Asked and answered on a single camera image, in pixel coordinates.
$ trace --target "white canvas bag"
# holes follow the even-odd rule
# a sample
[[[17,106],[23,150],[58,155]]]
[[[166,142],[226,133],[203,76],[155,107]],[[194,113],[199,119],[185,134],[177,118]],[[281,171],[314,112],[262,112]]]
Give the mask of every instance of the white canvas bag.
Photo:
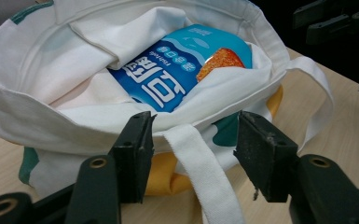
[[[238,35],[252,49],[253,68],[213,70],[172,113],[135,103],[106,71],[193,23]],[[292,69],[311,76],[326,93],[302,147],[331,118],[328,82],[312,59],[290,60],[251,2],[55,0],[0,27],[0,137],[28,147],[21,176],[44,197],[73,184],[80,163],[105,154],[132,115],[152,111],[155,157],[146,194],[164,194],[154,184],[165,180],[173,186],[168,193],[191,184],[205,222],[243,223],[225,175],[238,164],[232,155],[235,115],[244,109],[272,120],[281,80]],[[217,144],[219,134],[230,142]],[[169,163],[168,179],[154,173],[165,169],[161,163]]]

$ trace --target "metal rivet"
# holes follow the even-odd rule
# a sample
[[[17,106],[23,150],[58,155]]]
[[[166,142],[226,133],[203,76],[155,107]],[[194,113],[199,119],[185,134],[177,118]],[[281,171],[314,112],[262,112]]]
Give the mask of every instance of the metal rivet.
[[[90,167],[97,169],[97,168],[101,168],[104,167],[107,164],[107,160],[104,158],[97,158],[95,160],[92,160],[90,162]]]
[[[0,216],[10,212],[17,206],[17,199],[7,198],[0,201]]]
[[[320,158],[320,157],[312,157],[312,158],[310,158],[310,163],[312,163],[315,166],[322,167],[322,168],[330,167],[330,162],[328,162],[325,159]]]

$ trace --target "snack package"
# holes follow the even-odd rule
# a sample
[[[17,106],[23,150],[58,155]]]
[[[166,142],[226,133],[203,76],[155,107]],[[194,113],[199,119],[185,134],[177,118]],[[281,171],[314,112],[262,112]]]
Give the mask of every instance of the snack package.
[[[234,34],[199,24],[176,30],[112,76],[137,102],[172,112],[214,68],[252,68],[252,51]]]

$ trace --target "table surface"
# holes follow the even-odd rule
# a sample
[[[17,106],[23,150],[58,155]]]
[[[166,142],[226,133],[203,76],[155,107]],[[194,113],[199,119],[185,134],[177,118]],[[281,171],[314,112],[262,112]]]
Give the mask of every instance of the table surface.
[[[299,54],[290,50],[292,58]],[[304,147],[299,156],[318,154],[335,161],[359,188],[359,84],[322,66],[336,101],[333,119]],[[296,143],[303,139],[307,121],[323,102],[320,87],[300,71],[288,72],[283,79],[283,101],[273,123]],[[22,191],[38,200],[34,190],[17,178],[22,146],[0,139],[0,195]],[[267,203],[262,196],[253,201],[255,188],[237,165],[227,171],[239,197],[247,223],[292,223],[289,203]],[[122,222],[202,223],[196,194],[189,190],[173,196],[146,196],[142,204],[123,204]]]

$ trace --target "bag handle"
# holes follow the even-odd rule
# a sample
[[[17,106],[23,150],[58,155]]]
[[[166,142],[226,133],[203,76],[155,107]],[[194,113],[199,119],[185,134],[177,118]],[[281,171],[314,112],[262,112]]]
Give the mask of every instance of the bag handle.
[[[200,132],[183,124],[164,132],[199,198],[207,223],[244,223],[242,209],[231,184]]]
[[[326,123],[332,119],[335,105],[334,97],[331,93],[326,76],[313,59],[306,56],[299,56],[295,58],[294,60],[290,61],[289,65],[287,66],[287,70],[290,71],[295,69],[299,69],[306,75],[310,76],[324,90],[324,93],[326,94],[326,98],[324,99],[323,104],[309,120],[303,143],[298,148],[298,152],[300,152],[307,144],[307,142],[310,141],[318,132],[320,132]]]

